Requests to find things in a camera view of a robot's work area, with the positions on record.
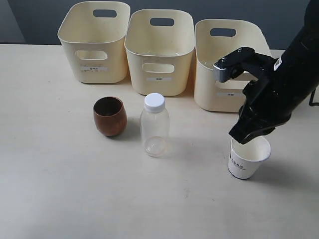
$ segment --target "plastic bottle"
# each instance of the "plastic bottle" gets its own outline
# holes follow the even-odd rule
[[[145,152],[152,157],[165,154],[168,147],[169,115],[165,109],[164,96],[152,93],[145,97],[140,124]]]

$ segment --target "brown cup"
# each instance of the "brown cup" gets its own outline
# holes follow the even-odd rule
[[[127,124],[123,102],[116,97],[99,99],[93,107],[96,128],[105,136],[122,133]]]

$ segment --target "paper cup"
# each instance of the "paper cup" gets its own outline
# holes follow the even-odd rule
[[[248,179],[271,153],[269,142],[262,136],[247,144],[240,144],[235,139],[230,142],[229,172],[236,178]]]

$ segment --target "white table surface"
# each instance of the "white table surface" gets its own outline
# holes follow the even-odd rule
[[[93,122],[104,96],[128,115],[112,139]],[[0,238],[319,238],[319,108],[300,105],[243,181],[227,170],[236,114],[202,110],[189,81],[166,99],[171,151],[154,159],[140,144],[143,100],[129,79],[79,83],[61,46],[0,45]]]

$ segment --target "cream storage bin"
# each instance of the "cream storage bin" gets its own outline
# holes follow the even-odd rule
[[[142,95],[182,93],[194,47],[194,24],[188,13],[165,9],[135,12],[125,40],[133,88]]]
[[[196,78],[195,101],[205,110],[238,112],[244,104],[242,90],[255,79],[244,72],[236,79],[220,83],[214,79],[214,63],[240,47],[271,56],[270,49],[258,26],[242,20],[206,19],[195,27]]]
[[[130,12],[130,6],[117,1],[85,1],[69,10],[58,37],[80,82],[115,83],[125,78]]]

